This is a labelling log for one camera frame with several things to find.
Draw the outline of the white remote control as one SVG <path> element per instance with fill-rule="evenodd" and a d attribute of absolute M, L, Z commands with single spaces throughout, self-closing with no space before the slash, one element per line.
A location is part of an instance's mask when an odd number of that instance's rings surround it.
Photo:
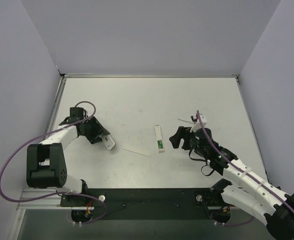
<path fill-rule="evenodd" d="M 155 125 L 154 132 L 155 132 L 155 138 L 156 138 L 156 144 L 157 144 L 157 151 L 158 153 L 163 153 L 165 151 L 165 147 L 164 147 L 164 140 L 162 136 L 161 126 Z"/>

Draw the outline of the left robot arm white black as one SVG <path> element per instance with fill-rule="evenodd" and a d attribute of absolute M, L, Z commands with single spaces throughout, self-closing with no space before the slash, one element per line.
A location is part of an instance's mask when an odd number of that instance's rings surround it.
<path fill-rule="evenodd" d="M 109 151 L 116 143 L 97 118 L 87 117 L 82 107 L 71 107 L 69 116 L 59 125 L 61 128 L 47 139 L 27 147 L 26 182 L 30 188 L 72 193 L 71 199 L 83 206 L 90 199 L 87 184 L 68 173 L 64 150 L 78 137 L 85 137 L 92 145 L 102 142 Z"/>

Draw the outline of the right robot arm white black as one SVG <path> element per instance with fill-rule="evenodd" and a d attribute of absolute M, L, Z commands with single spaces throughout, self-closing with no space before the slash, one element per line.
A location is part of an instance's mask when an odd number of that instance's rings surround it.
<path fill-rule="evenodd" d="M 174 149 L 195 152 L 201 162 L 219 173 L 222 200 L 263 223 L 276 240 L 294 239 L 294 193 L 288 194 L 259 177 L 233 152 L 220 146 L 208 128 L 180 126 L 169 138 Z"/>

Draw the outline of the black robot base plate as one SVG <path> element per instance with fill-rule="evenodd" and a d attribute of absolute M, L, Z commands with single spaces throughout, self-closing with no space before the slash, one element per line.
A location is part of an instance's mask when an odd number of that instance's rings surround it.
<path fill-rule="evenodd" d="M 73 216 L 83 217 L 93 207 L 96 218 L 106 213 L 105 220 L 207 220 L 227 222 L 230 204 L 209 188 L 90 188 L 87 194 L 103 196 L 105 204 L 82 196 L 61 198 L 60 206 L 72 207 Z"/>

